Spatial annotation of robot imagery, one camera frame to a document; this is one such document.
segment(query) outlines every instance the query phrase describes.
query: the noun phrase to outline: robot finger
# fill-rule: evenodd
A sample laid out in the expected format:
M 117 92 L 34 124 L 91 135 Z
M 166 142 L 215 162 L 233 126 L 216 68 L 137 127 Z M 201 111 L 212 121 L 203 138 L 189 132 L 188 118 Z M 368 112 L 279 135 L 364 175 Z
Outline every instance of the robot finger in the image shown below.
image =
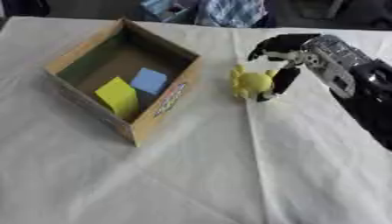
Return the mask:
M 284 93 L 300 73 L 301 70 L 297 67 L 280 69 L 279 72 L 274 76 L 275 87 L 273 93 L 279 95 Z

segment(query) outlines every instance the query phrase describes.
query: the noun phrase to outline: toy duck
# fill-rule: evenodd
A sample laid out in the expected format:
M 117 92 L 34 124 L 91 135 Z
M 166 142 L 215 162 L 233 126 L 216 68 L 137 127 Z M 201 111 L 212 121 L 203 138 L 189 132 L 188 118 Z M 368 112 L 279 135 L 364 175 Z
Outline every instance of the toy duck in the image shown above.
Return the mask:
M 242 65 L 237 65 L 230 74 L 235 97 L 254 98 L 270 91 L 274 87 L 273 78 L 277 71 L 265 73 L 245 73 Z

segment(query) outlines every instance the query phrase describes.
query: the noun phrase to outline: white tablecloth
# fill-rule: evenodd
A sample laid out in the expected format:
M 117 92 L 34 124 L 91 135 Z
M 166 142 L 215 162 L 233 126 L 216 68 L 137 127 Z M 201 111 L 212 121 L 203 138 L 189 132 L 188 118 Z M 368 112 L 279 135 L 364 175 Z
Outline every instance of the white tablecloth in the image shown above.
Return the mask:
M 142 148 L 63 100 L 42 66 L 109 21 L 16 17 L 0 33 L 1 223 L 390 223 L 392 157 L 308 71 L 267 103 L 228 71 L 262 39 L 328 32 L 392 62 L 392 34 L 141 24 L 202 80 Z M 259 60 L 261 70 L 277 67 Z

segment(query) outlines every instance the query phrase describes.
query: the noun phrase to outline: robotic hand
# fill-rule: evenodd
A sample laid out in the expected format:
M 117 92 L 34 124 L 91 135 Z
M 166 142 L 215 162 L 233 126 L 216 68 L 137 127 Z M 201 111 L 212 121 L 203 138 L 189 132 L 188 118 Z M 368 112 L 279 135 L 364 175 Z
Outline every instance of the robotic hand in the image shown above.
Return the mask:
M 248 56 L 287 60 L 274 78 L 271 95 L 282 94 L 300 74 L 299 66 L 315 73 L 340 105 L 384 147 L 392 150 L 392 67 L 331 35 L 286 34 L 264 40 Z

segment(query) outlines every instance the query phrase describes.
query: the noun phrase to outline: cardboard box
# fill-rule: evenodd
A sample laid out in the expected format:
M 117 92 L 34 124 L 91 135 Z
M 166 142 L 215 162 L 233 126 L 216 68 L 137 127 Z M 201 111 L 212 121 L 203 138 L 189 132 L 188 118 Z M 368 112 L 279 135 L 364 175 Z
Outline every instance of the cardboard box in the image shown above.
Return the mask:
M 139 146 L 198 76 L 200 56 L 121 19 L 45 67 L 61 93 Z M 166 74 L 171 85 L 136 120 L 125 121 L 99 103 L 94 91 L 116 76 L 130 82 L 142 68 Z

